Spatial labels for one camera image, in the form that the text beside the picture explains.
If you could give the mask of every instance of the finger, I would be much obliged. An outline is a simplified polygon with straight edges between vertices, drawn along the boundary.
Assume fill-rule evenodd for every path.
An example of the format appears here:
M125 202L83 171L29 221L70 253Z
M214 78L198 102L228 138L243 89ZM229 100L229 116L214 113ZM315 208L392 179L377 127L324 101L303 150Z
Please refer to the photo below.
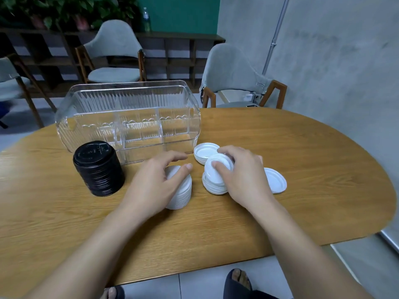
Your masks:
M217 172L219 172L220 176L222 176L223 181L225 183L228 183L232 172L227 169L227 167L220 161L212 161L211 165L217 170Z
M155 159L166 167L171 161L179 161L187 158L187 154L177 151L168 151L158 154Z
M100 299L108 299L108 290L109 289L104 289L104 292L102 293Z
M182 184L183 180L190 174L192 168L193 165L190 163L182 165L175 175L165 182L172 187L173 191L176 191Z
M219 153L224 153L224 154L229 154L232 157L234 157L234 160L239 159L240 155L242 154L243 151L245 151L244 148L241 147L236 147L236 146L224 146L220 147L217 149Z
M115 287L110 287L108 290L108 299L115 299L117 297L117 289Z

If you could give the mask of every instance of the green wall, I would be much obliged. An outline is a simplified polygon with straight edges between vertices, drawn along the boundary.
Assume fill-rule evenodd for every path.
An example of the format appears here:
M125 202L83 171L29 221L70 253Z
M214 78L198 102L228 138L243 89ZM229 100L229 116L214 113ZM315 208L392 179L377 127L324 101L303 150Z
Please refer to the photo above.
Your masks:
M152 31L216 34L220 0L137 0Z

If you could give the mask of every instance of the wood grain tabletop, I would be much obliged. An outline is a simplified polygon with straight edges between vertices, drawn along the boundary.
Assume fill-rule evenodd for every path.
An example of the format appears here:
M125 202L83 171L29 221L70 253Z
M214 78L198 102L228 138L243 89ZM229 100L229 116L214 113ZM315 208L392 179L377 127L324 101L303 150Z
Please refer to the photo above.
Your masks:
M337 130L270 108L201 109L198 143L237 145L263 156L287 190L277 200L319 245L364 237L392 219L387 174ZM272 255L261 227L228 194L202 185L193 155L192 198L147 221L124 249L111 284L128 283ZM0 296L19 297L49 275L121 201L90 194L57 136L45 127L0 153Z

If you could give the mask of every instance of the hand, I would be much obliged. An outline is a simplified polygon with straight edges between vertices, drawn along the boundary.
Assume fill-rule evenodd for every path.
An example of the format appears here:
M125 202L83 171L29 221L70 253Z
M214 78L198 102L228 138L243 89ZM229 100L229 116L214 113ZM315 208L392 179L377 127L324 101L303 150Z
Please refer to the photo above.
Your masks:
M217 151L232 156L235 161L233 171L219 161L212 161L232 199L251 213L264 201L274 200L263 169L262 156L235 146L221 147Z
M168 151L143 162L118 209L139 216L143 221L165 209L193 165L181 166L169 180L166 180L165 168L171 161L186 158L185 153Z

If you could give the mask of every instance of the gray upholstered chair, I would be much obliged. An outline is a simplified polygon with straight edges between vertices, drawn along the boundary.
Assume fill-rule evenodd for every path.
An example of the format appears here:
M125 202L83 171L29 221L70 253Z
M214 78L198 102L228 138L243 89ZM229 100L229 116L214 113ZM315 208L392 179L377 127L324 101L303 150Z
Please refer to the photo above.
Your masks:
M126 83L147 80L144 53L132 28L124 21L105 21L90 42L76 48L79 65L86 84ZM95 69L92 59L100 56L130 56L138 59L138 68L102 67ZM87 75L85 58L91 72Z
M14 66L14 64L21 67L26 77L20 76ZM42 128L43 122L40 118L39 113L32 102L32 98L27 89L31 83L36 87L36 89L42 94L42 96L50 105L51 109L56 112L57 108L54 106L53 102L47 97L39 83L35 80L33 75L30 73L28 68L21 61L20 57L16 54L12 54L0 59L0 102L13 100L16 98L24 97L29 105L30 110L32 110L33 116L37 122L37 125ZM3 128L7 128L7 125L1 123Z
M269 80L257 73L241 50L223 43L213 46L209 52L199 91L204 108L207 107L209 99L211 99L211 107L216 107L215 92L227 89L246 90L263 95L263 98L259 105L242 101L218 105L218 108L253 105L263 107L275 88L280 90L276 108L281 109L287 85L276 80Z

